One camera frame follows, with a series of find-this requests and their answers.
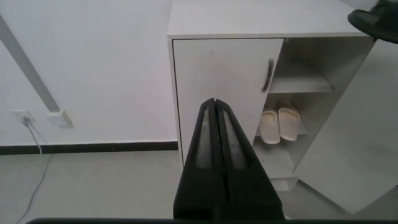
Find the cable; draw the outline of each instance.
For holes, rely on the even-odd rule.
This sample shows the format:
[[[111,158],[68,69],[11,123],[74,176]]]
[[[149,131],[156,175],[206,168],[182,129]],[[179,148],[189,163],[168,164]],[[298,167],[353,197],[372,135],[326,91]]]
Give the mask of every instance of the cable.
[[[42,171],[42,178],[41,178],[39,184],[37,184],[36,189],[33,191],[33,194],[32,194],[32,196],[31,196],[31,198],[30,198],[30,200],[29,200],[29,204],[28,204],[28,206],[27,206],[27,208],[26,208],[25,213],[18,219],[18,221],[16,222],[16,224],[18,224],[23,218],[25,218],[26,214],[29,212],[30,207],[32,206],[33,199],[34,199],[34,197],[35,197],[35,195],[36,195],[36,192],[37,192],[37,190],[39,189],[39,187],[42,185],[42,182],[43,182],[44,177],[45,177],[45,173],[46,173],[46,171],[47,171],[47,167],[49,166],[49,164],[50,164],[50,159],[51,159],[51,156],[50,156],[50,157],[49,157],[49,161],[47,162],[47,165],[45,166],[45,169],[43,170],[43,163],[42,163],[42,154],[43,154],[43,150],[42,150],[42,147],[40,146],[40,144],[37,142],[36,137],[35,137],[35,135],[33,134],[33,131],[31,130],[31,128],[30,128],[30,126],[29,126],[29,125],[32,125],[32,124],[30,123],[30,119],[29,119],[28,117],[23,117],[23,119],[22,119],[22,124],[23,124],[25,127],[27,127],[27,129],[29,130],[30,134],[31,134],[32,137],[33,137],[33,140],[35,141],[37,147],[39,148],[39,151],[40,151],[40,168],[41,168],[41,171]]]

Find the gray floor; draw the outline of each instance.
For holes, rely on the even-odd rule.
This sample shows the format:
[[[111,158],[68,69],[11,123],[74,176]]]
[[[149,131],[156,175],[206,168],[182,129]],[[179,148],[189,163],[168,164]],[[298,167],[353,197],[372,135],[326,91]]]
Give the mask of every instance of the gray floor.
[[[177,151],[43,155],[49,162],[32,208],[39,217],[172,218],[180,163]],[[39,155],[0,156],[0,223],[14,224],[41,178]],[[398,219],[398,190],[359,213],[346,213],[303,183],[279,192],[298,219]]]

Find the white slipper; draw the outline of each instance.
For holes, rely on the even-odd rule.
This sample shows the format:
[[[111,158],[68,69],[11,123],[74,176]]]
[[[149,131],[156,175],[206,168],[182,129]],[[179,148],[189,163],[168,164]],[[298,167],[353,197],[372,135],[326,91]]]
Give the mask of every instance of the white slipper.
[[[278,119],[275,110],[267,109],[262,112],[259,132],[261,139],[267,144],[278,144],[280,142]]]
[[[277,110],[280,137],[288,141],[296,141],[299,133],[299,112],[288,101],[279,102]]]

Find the black handle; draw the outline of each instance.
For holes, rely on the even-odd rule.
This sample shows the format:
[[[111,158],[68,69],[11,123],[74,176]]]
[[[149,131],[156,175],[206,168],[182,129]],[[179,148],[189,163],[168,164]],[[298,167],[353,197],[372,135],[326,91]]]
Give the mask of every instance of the black handle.
[[[267,72],[267,78],[266,78],[266,82],[264,83],[264,86],[261,88],[261,91],[267,91],[269,84],[271,82],[271,78],[272,78],[272,70],[274,69],[274,59],[270,58],[268,60],[268,72]]]

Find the power socket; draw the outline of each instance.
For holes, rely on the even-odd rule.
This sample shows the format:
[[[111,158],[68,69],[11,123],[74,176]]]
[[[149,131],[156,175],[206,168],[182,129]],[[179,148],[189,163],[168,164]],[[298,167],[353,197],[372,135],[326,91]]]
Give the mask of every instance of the power socket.
[[[35,119],[33,119],[32,115],[30,115],[27,110],[12,110],[11,113],[17,118],[18,122],[22,124],[23,117],[28,117],[30,119],[30,123],[33,124]]]
[[[73,128],[72,121],[65,110],[49,113],[47,114],[47,118],[50,120],[52,125],[58,126],[59,128]]]

